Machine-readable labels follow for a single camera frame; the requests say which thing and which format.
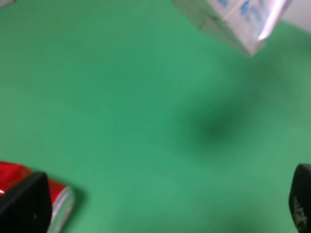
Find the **white object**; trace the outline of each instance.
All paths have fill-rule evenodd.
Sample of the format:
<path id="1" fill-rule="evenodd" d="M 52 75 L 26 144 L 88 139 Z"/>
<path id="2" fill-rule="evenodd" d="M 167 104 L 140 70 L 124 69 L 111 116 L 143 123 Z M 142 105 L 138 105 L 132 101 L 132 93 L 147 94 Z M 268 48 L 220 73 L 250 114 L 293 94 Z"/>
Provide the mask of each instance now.
<path id="1" fill-rule="evenodd" d="M 0 8 L 14 3 L 15 0 L 0 0 Z"/>
<path id="2" fill-rule="evenodd" d="M 292 0 L 172 0 L 199 30 L 254 55 Z"/>

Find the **white box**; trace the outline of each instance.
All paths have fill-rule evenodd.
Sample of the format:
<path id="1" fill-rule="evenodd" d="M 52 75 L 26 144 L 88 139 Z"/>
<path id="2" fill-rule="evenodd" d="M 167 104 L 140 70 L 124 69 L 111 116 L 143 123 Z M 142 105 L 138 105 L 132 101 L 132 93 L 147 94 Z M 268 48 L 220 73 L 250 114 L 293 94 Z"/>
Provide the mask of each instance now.
<path id="1" fill-rule="evenodd" d="M 172 0 L 199 30 L 254 55 L 292 0 Z"/>

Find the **green surface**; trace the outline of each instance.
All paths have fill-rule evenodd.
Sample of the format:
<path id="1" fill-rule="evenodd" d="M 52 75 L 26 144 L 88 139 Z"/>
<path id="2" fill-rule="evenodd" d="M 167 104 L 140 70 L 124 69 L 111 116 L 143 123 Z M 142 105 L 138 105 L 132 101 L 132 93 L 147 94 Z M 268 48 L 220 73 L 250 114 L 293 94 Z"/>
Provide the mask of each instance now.
<path id="1" fill-rule="evenodd" d="M 77 189 L 68 233 L 295 233 L 310 76 L 285 24 L 250 59 L 170 1 L 20 1 L 0 11 L 1 159 Z"/>

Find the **black plastic piece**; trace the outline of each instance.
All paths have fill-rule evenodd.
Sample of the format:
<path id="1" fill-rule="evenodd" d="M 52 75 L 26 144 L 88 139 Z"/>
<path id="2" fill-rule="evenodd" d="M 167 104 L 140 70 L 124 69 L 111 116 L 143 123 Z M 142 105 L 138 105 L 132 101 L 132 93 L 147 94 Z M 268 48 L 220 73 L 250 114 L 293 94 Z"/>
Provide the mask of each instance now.
<path id="1" fill-rule="evenodd" d="M 299 233 L 311 233 L 311 165 L 299 164 L 295 170 L 289 207 Z"/>
<path id="2" fill-rule="evenodd" d="M 48 177 L 34 172 L 0 196 L 0 232 L 46 233 L 52 217 Z"/>

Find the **red can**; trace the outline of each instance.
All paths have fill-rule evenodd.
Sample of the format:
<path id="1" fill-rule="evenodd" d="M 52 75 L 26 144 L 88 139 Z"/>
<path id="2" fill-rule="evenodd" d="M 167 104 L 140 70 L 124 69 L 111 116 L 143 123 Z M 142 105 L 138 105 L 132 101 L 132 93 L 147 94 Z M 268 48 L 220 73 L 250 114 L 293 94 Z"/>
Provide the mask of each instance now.
<path id="1" fill-rule="evenodd" d="M 0 195 L 4 195 L 31 173 L 23 165 L 0 162 Z M 48 233 L 59 233 L 72 211 L 74 192 L 70 186 L 52 179 L 49 179 L 49 188 L 53 212 Z"/>

